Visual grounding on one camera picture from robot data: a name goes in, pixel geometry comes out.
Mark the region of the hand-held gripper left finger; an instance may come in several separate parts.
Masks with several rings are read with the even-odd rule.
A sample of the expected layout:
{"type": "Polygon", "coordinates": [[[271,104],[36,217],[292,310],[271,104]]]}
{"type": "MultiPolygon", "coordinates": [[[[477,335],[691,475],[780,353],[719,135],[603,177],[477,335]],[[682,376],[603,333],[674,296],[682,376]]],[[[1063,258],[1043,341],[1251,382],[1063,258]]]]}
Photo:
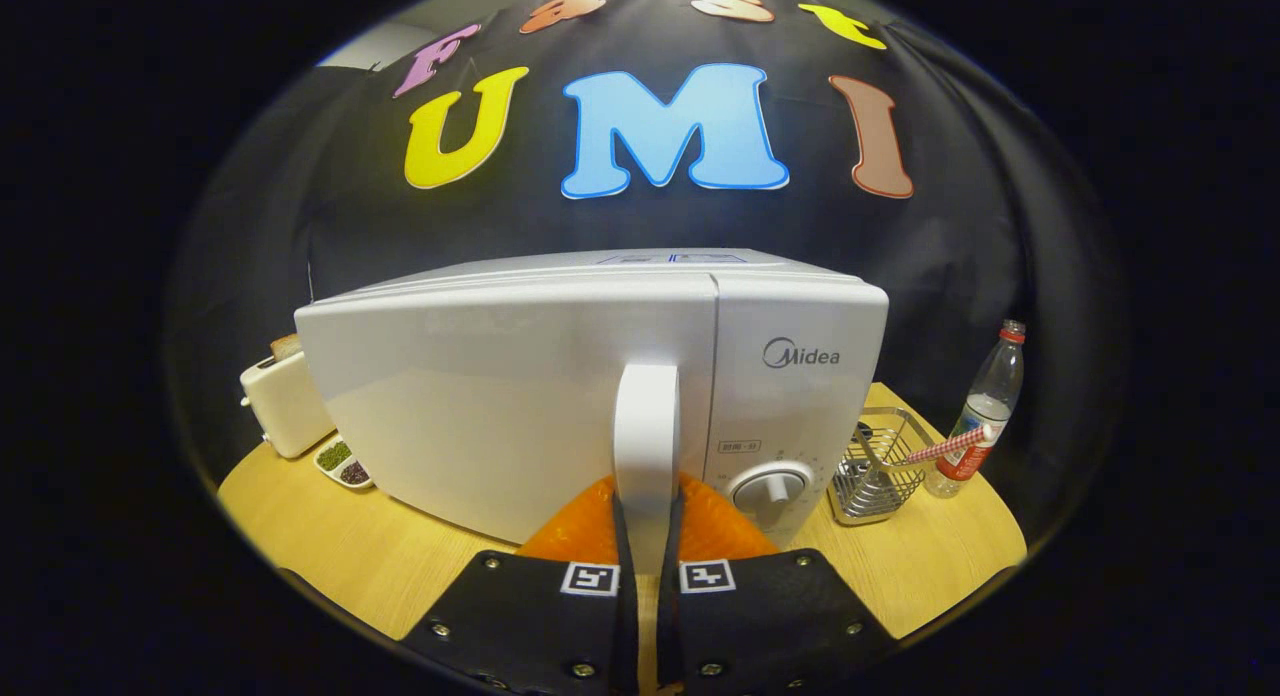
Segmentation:
{"type": "Polygon", "coordinates": [[[513,695],[636,695],[637,578],[613,477],[513,553],[476,553],[402,646],[513,695]]]}

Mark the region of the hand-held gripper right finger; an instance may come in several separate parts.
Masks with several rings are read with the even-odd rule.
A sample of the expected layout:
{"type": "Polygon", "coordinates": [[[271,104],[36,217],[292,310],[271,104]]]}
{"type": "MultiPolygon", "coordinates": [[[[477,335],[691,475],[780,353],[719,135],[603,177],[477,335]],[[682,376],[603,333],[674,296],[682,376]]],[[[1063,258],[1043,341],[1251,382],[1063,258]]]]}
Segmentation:
{"type": "Polygon", "coordinates": [[[655,613],[655,677],[678,695],[849,695],[895,637],[831,560],[782,550],[680,473],[655,613]]]}

